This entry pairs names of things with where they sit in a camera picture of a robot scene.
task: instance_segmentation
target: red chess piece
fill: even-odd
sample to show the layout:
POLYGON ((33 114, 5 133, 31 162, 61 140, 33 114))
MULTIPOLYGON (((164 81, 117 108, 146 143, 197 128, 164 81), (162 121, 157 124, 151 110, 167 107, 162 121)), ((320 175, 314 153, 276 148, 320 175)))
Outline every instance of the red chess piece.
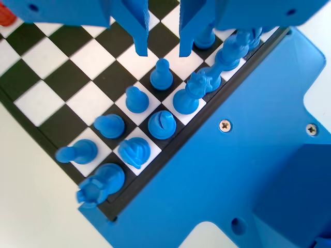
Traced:
POLYGON ((3 3, 0 3, 0 25, 3 27, 10 26, 16 20, 14 15, 3 3))

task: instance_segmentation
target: blue chess piece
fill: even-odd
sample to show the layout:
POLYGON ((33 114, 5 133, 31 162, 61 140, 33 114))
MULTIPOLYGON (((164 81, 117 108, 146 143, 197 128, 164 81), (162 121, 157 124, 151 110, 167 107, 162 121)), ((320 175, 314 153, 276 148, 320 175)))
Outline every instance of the blue chess piece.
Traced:
POLYGON ((236 35, 228 37, 223 47, 217 52, 215 61, 220 62, 224 71, 231 71, 239 65, 240 59, 249 51, 250 33, 239 30, 236 35))
POLYGON ((177 112, 189 115, 196 111, 199 106, 199 99, 212 89, 210 80, 211 78, 206 76, 204 72, 199 74, 193 72, 185 89, 177 91, 174 95, 172 102, 177 112))
POLYGON ((221 85, 221 73, 223 71, 223 66, 221 63, 216 62, 211 67, 204 67, 198 71, 198 74, 204 73, 206 76, 210 77, 211 88, 206 88, 206 93, 215 91, 221 85))
POLYGON ((118 154, 124 162, 140 169, 149 159, 151 147, 143 138, 134 137, 119 144, 118 154))
POLYGON ((257 48, 260 44, 260 37, 262 35, 262 28, 258 27, 258 28, 252 28, 249 31, 250 33, 250 44, 249 44, 249 51, 254 50, 255 48, 257 48))
POLYGON ((166 90, 172 85, 173 75, 165 58, 156 62, 156 69, 152 71, 150 80, 153 87, 158 90, 166 90))
POLYGON ((125 124, 122 118, 118 115, 99 116, 94 127, 106 138, 118 138, 122 135, 125 129, 125 124))
POLYGON ((163 140, 170 138, 176 131, 176 120, 169 111, 159 111, 148 121, 148 130, 153 137, 163 140))
POLYGON ((207 27, 194 39, 194 44, 199 49, 208 49, 215 42, 215 33, 213 31, 215 22, 210 23, 207 27))
POLYGON ((55 158, 61 163, 69 163, 74 161, 78 164, 88 164, 98 153, 98 148, 93 141, 81 139, 71 147, 62 147, 56 154, 55 158))
POLYGON ((125 174, 117 164, 104 164, 93 176, 86 178, 79 184, 77 201, 83 203, 84 208, 95 208, 105 201, 110 194, 119 191, 125 181, 125 174))
POLYGON ((140 91, 135 86, 126 89, 126 107, 133 113, 144 112, 149 105, 149 99, 145 92, 140 91))

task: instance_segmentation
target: chess board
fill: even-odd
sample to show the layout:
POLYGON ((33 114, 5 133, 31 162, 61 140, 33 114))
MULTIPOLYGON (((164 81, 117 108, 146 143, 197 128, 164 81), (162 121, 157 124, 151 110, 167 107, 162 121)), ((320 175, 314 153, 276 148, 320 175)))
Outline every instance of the chess board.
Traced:
POLYGON ((149 1, 149 13, 148 57, 136 54, 132 37, 114 19, 110 29, 26 24, 20 19, 10 27, 0 26, 0 100, 13 117, 54 160, 59 147, 77 140, 87 138, 97 144, 98 155, 88 165, 57 162, 77 184, 105 163, 123 168, 123 188, 98 206, 110 220, 194 133, 199 127, 194 124, 199 120, 196 115, 208 109, 209 101, 237 71, 247 70, 246 62, 256 60, 256 50, 265 49, 264 43, 276 30, 264 34, 258 48, 242 58, 236 69, 221 74, 219 89, 200 99, 193 114, 182 115, 173 107, 174 94, 185 87, 192 72, 214 63, 222 43, 236 30, 216 31, 210 49, 193 47, 189 57, 179 58, 179 2, 149 1), (170 63, 174 80, 168 90, 158 91, 149 77, 163 57, 170 63), (149 107, 141 114, 126 108, 125 89, 131 85, 149 97, 149 107), (160 110, 173 113, 177 123, 175 134, 167 140, 154 138, 147 127, 151 115, 160 110), (93 127, 94 120, 106 114, 124 120, 126 129, 120 138, 107 139, 93 127), (183 130, 186 134, 179 137, 183 130), (141 169, 124 163, 118 155, 119 143, 131 137, 142 137, 151 146, 151 157, 141 169))

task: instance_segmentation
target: white table surface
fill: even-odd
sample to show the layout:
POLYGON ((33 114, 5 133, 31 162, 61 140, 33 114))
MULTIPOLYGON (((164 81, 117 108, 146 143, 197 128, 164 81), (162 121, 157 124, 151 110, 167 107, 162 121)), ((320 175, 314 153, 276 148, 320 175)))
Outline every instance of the white table surface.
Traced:
MULTIPOLYGON (((299 29, 331 60, 331 2, 299 29)), ((304 98, 331 131, 331 63, 304 98)), ((110 248, 77 210, 77 186, 0 104, 0 247, 110 248)), ((181 248, 235 247, 219 229, 196 228, 181 248)))

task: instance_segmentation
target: screw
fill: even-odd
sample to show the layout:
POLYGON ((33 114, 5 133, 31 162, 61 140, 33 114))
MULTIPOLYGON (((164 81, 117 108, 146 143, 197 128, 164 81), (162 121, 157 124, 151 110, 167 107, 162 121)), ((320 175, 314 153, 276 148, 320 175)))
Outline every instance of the screw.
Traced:
POLYGON ((228 120, 222 120, 219 123, 219 129, 224 132, 227 133, 231 130, 231 123, 228 120))
POLYGON ((306 132, 308 133, 308 135, 310 136, 316 136, 317 134, 317 127, 314 124, 308 124, 306 126, 306 132))

